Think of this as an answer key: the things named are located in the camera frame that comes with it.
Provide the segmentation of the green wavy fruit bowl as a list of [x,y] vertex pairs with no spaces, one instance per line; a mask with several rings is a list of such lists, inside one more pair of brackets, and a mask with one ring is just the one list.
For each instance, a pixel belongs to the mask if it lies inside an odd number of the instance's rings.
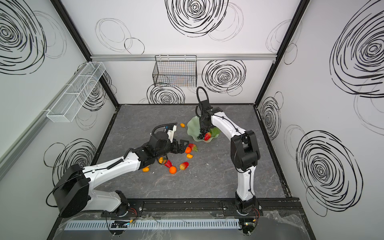
[[198,117],[193,117],[188,123],[187,123],[187,134],[191,136],[194,141],[196,142],[205,142],[209,143],[213,139],[218,138],[221,131],[218,128],[213,128],[210,129],[211,137],[207,140],[205,140],[205,134],[203,134],[203,138],[200,139],[199,135],[201,134],[200,132],[200,119]]

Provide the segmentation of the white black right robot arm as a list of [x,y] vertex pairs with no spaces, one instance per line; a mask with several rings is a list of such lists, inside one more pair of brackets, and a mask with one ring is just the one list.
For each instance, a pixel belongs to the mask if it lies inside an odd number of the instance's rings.
[[202,130],[218,128],[230,140],[231,161],[238,173],[235,206],[241,215],[248,214],[259,207],[254,190],[256,166],[261,158],[256,134],[239,127],[208,100],[199,102],[195,112]]

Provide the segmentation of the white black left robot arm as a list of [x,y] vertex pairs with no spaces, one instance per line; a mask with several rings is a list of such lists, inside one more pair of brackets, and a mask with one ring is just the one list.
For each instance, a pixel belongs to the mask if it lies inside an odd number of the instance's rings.
[[117,159],[87,167],[69,167],[53,189],[57,208],[62,218],[70,218],[84,211],[104,211],[123,217],[130,203],[121,191],[103,192],[97,187],[120,175],[141,170],[167,154],[183,154],[189,145],[186,140],[147,142],[139,148],[128,149]]

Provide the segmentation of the dark fake grape bunch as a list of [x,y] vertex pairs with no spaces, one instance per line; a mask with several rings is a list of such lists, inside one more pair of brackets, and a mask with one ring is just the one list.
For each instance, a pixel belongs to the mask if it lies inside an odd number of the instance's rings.
[[200,130],[200,134],[197,137],[198,140],[204,140],[204,136],[208,132],[210,132],[212,134],[212,137],[210,138],[210,139],[212,139],[212,138],[217,137],[220,134],[221,131],[218,128],[211,128],[209,130],[208,129],[207,130],[201,129]]

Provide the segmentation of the red yellow strawberry front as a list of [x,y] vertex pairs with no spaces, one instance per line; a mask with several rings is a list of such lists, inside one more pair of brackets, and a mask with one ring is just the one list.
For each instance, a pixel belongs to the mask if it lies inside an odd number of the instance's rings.
[[182,171],[186,170],[188,167],[189,167],[188,162],[184,162],[184,163],[180,164],[180,170],[182,170]]

